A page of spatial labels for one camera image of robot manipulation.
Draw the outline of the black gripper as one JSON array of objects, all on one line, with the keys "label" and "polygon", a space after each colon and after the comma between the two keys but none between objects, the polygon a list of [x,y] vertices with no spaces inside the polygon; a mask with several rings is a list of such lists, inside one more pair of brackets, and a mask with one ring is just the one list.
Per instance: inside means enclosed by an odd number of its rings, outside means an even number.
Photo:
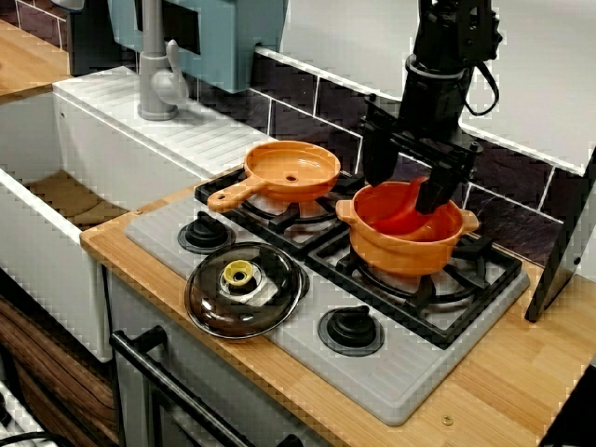
[{"label": "black gripper", "polygon": [[369,185],[389,180],[398,157],[407,155],[430,166],[419,188],[415,210],[432,214],[463,195],[481,150],[460,128],[471,75],[407,71],[401,100],[371,94],[366,98],[363,130],[363,172]]}]

